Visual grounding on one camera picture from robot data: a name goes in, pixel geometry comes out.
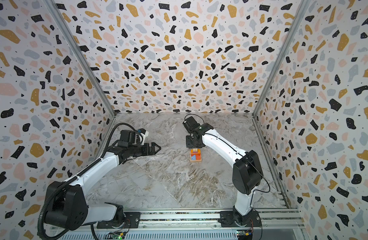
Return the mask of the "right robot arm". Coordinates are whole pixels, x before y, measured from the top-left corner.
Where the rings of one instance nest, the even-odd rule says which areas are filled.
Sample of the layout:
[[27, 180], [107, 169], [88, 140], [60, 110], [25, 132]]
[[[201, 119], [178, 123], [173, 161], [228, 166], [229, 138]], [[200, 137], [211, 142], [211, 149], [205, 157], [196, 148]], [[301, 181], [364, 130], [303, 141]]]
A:
[[229, 216], [223, 216], [221, 224], [245, 227], [253, 223], [254, 195], [264, 179], [260, 159], [255, 151], [241, 149], [215, 130], [210, 124], [198, 123], [193, 114], [185, 116], [183, 126], [188, 132], [188, 149], [211, 148], [232, 167], [232, 182], [237, 189], [237, 199]]

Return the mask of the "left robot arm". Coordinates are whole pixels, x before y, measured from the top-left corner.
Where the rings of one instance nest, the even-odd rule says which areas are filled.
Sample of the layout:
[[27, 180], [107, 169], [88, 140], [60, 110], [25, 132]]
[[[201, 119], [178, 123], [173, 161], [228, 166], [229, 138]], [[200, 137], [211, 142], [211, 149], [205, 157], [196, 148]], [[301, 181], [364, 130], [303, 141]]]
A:
[[44, 225], [73, 231], [81, 226], [102, 222], [117, 228], [126, 224], [124, 208], [113, 203], [88, 205], [87, 195], [94, 185], [111, 170], [138, 157], [156, 155], [161, 147], [145, 141], [148, 132], [122, 130], [120, 138], [108, 143], [104, 153], [76, 175], [63, 182], [53, 182], [46, 192], [46, 200], [38, 219], [39, 234]]

